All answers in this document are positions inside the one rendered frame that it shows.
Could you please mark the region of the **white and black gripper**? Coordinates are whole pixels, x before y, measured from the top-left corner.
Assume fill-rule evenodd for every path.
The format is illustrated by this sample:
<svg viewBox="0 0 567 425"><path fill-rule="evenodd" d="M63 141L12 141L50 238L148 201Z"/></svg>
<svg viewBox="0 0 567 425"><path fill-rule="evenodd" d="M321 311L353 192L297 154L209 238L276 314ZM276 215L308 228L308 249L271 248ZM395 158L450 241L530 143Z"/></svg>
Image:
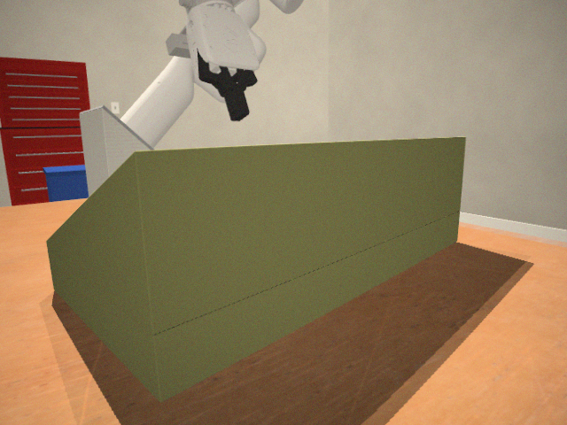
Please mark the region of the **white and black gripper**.
<svg viewBox="0 0 567 425"><path fill-rule="evenodd" d="M244 91L257 83L260 64L240 15L226 1L207 1L190 10L186 31L198 78L225 98L231 121L242 120L250 113Z"/></svg>

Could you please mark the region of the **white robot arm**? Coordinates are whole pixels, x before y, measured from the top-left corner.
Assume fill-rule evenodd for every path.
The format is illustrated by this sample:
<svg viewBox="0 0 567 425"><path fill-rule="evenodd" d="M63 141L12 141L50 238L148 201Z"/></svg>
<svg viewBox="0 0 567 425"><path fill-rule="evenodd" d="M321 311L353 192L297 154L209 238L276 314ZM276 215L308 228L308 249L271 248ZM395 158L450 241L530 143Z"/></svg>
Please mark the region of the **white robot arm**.
<svg viewBox="0 0 567 425"><path fill-rule="evenodd" d="M260 16L259 0L222 0L230 4L245 23L259 64L266 55L266 44L251 30ZM286 14L295 12L304 0L269 0ZM233 3L232 3L233 2ZM190 58L186 26L180 34L166 40L169 56L174 56L164 71L137 99L121 120L154 148L187 109L194 97L194 83L221 103L224 97L210 83L201 81ZM194 80L194 83L192 81Z"/></svg>

